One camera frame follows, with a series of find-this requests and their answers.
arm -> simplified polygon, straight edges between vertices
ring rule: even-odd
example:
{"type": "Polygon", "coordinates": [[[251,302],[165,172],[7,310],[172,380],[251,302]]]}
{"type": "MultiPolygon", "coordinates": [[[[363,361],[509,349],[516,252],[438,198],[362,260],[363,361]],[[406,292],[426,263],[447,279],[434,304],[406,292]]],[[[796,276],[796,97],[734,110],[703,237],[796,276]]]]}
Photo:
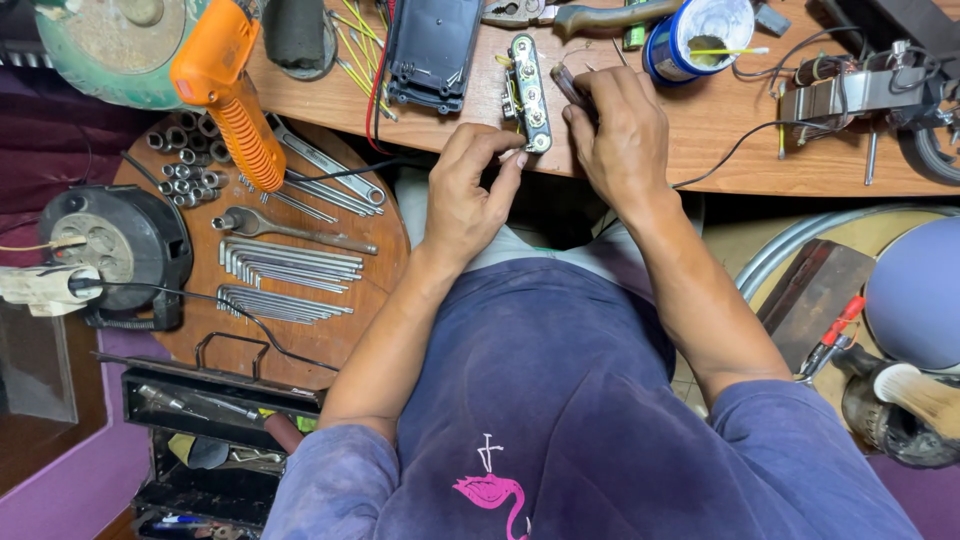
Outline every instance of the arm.
{"type": "Polygon", "coordinates": [[[712,404],[744,380],[792,380],[780,351],[684,215],[666,182],[668,125],[645,73],[616,67],[578,76],[600,112],[594,129],[564,110],[580,163],[643,254],[660,321],[712,404]]]}
{"type": "Polygon", "coordinates": [[[479,124],[462,124],[450,137],[430,172],[423,242],[330,387],[319,428],[360,424],[395,442],[396,421],[420,377],[437,308],[506,222],[527,155],[510,156],[490,192],[479,186],[480,173],[494,155],[524,142],[521,135],[479,124]]]}

wooden workbench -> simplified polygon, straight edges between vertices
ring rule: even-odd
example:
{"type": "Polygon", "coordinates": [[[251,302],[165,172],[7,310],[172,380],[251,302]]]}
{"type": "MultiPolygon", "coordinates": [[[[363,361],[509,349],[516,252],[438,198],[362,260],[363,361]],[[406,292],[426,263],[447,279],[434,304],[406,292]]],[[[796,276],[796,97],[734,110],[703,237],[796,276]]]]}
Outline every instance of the wooden workbench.
{"type": "MultiPolygon", "coordinates": [[[[623,0],[575,0],[575,3],[617,7],[623,5],[623,0]]],[[[951,16],[960,16],[960,1],[939,0],[938,4],[951,16]]],[[[361,5],[367,22],[378,36],[384,37],[386,34],[373,1],[361,0],[361,5]]],[[[355,20],[342,2],[332,0],[326,6],[351,22],[355,20]]],[[[790,18],[793,25],[781,38],[757,32],[752,44],[770,47],[771,53],[749,55],[739,61],[738,66],[745,72],[775,65],[790,48],[821,30],[806,14],[801,0],[775,2],[773,7],[790,18]]],[[[525,32],[531,34],[537,43],[544,71],[559,61],[565,52],[583,47],[588,41],[584,37],[575,37],[564,45],[550,27],[530,28],[525,32]]],[[[480,26],[467,100],[461,113],[442,116],[421,106],[394,105],[399,123],[381,117],[380,137],[439,152],[460,122],[500,126],[504,67],[497,63],[494,55],[505,55],[515,34],[516,31],[480,26]]],[[[843,52],[839,45],[825,37],[792,57],[787,64],[796,65],[803,57],[812,58],[821,48],[828,53],[843,52]]],[[[339,54],[356,65],[343,42],[339,54]]],[[[634,68],[641,68],[640,52],[627,53],[627,58],[634,68]]],[[[595,39],[587,51],[578,52],[566,60],[574,74],[587,70],[584,62],[598,69],[620,64],[608,38],[595,39]]],[[[335,67],[329,75],[314,83],[294,81],[267,60],[261,41],[254,50],[248,70],[264,109],[345,132],[364,133],[367,98],[343,69],[335,67]]],[[[776,119],[776,103],[767,94],[768,81],[762,77],[738,80],[727,69],[687,86],[661,88],[660,104],[670,118],[667,181],[676,183],[700,176],[723,158],[747,131],[776,119]]],[[[554,144],[542,158],[530,160],[527,166],[554,174],[583,177],[583,171],[575,164],[575,156],[570,151],[567,127],[561,117],[567,102],[548,77],[543,85],[554,144]]],[[[761,131],[748,138],[716,173],[690,188],[725,193],[835,197],[960,194],[960,188],[935,184],[913,172],[903,160],[896,142],[888,135],[880,139],[874,185],[869,187],[863,184],[865,136],[844,134],[842,138],[815,140],[802,148],[794,146],[787,149],[784,161],[777,159],[777,153],[776,129],[761,131]]]]}
{"type": "MultiPolygon", "coordinates": [[[[365,165],[356,153],[330,130],[300,122],[292,122],[291,124],[294,130],[304,139],[312,142],[314,146],[326,152],[344,166],[357,168],[365,165]]],[[[173,125],[173,123],[169,120],[164,120],[158,124],[162,129],[166,129],[170,125],[173,125]]],[[[308,164],[289,148],[285,146],[283,148],[286,151],[288,167],[309,176],[323,174],[322,171],[308,164]]],[[[130,154],[161,180],[160,166],[163,163],[179,162],[176,156],[162,156],[148,148],[142,137],[133,145],[130,154]]],[[[335,306],[352,307],[354,309],[353,313],[320,320],[312,326],[274,319],[262,319],[267,328],[274,333],[280,345],[287,350],[333,366],[343,365],[347,356],[353,350],[353,346],[360,339],[360,334],[363,333],[373,316],[383,306],[383,303],[387,300],[387,295],[394,290],[400,274],[407,264],[410,242],[407,239],[406,228],[403,226],[403,220],[396,209],[396,201],[390,189],[374,173],[364,173],[362,175],[388,194],[387,201],[382,205],[384,214],[374,217],[360,217],[355,213],[340,209],[300,191],[289,188],[283,189],[284,193],[339,219],[337,223],[327,224],[277,200],[270,200],[266,205],[261,204],[259,202],[260,192],[250,193],[246,187],[240,185],[237,181],[237,169],[232,164],[224,167],[214,163],[210,165],[210,168],[226,170],[230,176],[230,183],[221,190],[221,197],[218,200],[196,208],[184,209],[181,213],[190,232],[190,240],[194,250],[193,271],[184,287],[189,292],[215,295],[217,287],[223,283],[247,286],[228,274],[218,263],[217,248],[224,235],[220,231],[214,230],[210,225],[211,219],[223,214],[227,207],[234,205],[246,205],[259,209],[268,218],[282,225],[314,231],[344,233],[353,239],[376,244],[380,248],[376,256],[369,256],[280,234],[262,234],[256,238],[256,240],[265,242],[363,258],[364,268],[359,273],[361,279],[347,283],[349,290],[342,294],[274,280],[264,280],[261,284],[263,290],[335,306]]],[[[340,187],[335,181],[327,180],[324,183],[340,187]]],[[[117,171],[114,184],[138,184],[149,193],[154,193],[157,197],[160,196],[156,192],[156,188],[125,161],[117,171]]],[[[212,331],[266,340],[263,331],[256,325],[247,324],[247,321],[243,318],[235,318],[227,311],[218,310],[214,302],[194,298],[183,298],[183,325],[180,328],[175,331],[154,332],[154,336],[160,344],[170,351],[174,359],[193,363],[194,347],[212,331]]],[[[260,347],[260,345],[252,343],[215,337],[204,347],[203,363],[205,367],[249,375],[251,373],[251,360],[260,347]]],[[[262,379],[288,384],[300,389],[324,389],[333,383],[334,378],[333,372],[281,355],[273,347],[262,358],[259,366],[262,379]]]]}

round wooden table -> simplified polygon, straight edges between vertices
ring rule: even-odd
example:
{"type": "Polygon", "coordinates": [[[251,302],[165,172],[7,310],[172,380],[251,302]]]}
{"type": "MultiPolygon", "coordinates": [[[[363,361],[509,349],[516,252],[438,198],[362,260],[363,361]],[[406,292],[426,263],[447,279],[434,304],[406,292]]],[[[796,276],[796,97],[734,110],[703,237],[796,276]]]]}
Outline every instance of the round wooden table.
{"type": "MultiPolygon", "coordinates": [[[[172,120],[168,118],[154,126],[152,130],[165,130],[170,125],[173,125],[172,120]]],[[[357,154],[330,130],[298,121],[291,121],[290,125],[302,138],[310,141],[347,168],[365,165],[357,154]]],[[[293,170],[309,176],[320,176],[324,173],[289,148],[284,147],[284,151],[287,155],[287,166],[293,170]]],[[[142,138],[133,145],[130,154],[147,167],[158,180],[163,180],[160,174],[161,165],[179,162],[176,155],[164,156],[150,149],[142,138]]],[[[364,260],[364,268],[360,271],[362,279],[349,283],[349,290],[342,294],[274,280],[263,280],[261,284],[263,290],[353,309],[351,314],[320,320],[315,325],[262,319],[274,333],[280,345],[287,350],[333,366],[342,366],[364,329],[396,286],[410,253],[406,228],[403,226],[403,220],[397,211],[396,200],[390,189],[375,173],[364,173],[362,175],[364,178],[388,193],[388,199],[382,206],[383,215],[360,217],[294,189],[282,188],[282,191],[288,195],[339,220],[337,223],[327,224],[276,199],[261,204],[260,192],[250,193],[245,186],[241,185],[238,181],[239,172],[232,164],[223,166],[221,163],[214,163],[209,168],[226,171],[229,173],[230,182],[223,188],[218,200],[192,209],[181,209],[194,251],[193,271],[184,287],[189,292],[215,295],[217,287],[223,283],[248,286],[228,274],[219,264],[217,252],[224,234],[214,230],[210,225],[211,219],[221,215],[227,207],[234,205],[246,205],[259,209],[268,218],[283,225],[308,230],[319,229],[330,233],[345,233],[353,239],[379,246],[379,254],[369,256],[280,234],[269,233],[256,238],[265,242],[362,257],[364,260]]],[[[340,188],[336,181],[324,182],[340,188]]],[[[146,178],[125,161],[117,171],[114,183],[137,184],[157,197],[161,196],[146,178]]],[[[267,339],[257,325],[248,324],[245,318],[238,319],[227,311],[217,309],[215,302],[194,298],[183,299],[183,324],[174,331],[155,332],[155,337],[175,359],[193,363],[194,348],[213,331],[254,339],[267,339]]],[[[215,337],[203,348],[202,361],[207,368],[251,375],[252,360],[261,347],[255,343],[215,337]]],[[[307,390],[327,388],[332,384],[335,376],[330,370],[284,356],[273,347],[258,365],[261,379],[307,390]]]]}

person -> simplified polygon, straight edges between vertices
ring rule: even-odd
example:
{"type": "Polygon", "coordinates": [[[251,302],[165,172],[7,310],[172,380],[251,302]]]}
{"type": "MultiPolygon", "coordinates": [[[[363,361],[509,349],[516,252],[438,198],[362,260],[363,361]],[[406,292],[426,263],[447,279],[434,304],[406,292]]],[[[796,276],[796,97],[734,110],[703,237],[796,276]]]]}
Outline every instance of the person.
{"type": "Polygon", "coordinates": [[[505,227],[528,157],[457,128],[397,199],[402,279],[287,463],[277,539],[919,538],[666,183],[667,118],[629,67],[576,85],[577,158],[620,222],[537,251],[505,227]],[[675,349],[710,408],[674,396],[675,349]]]}

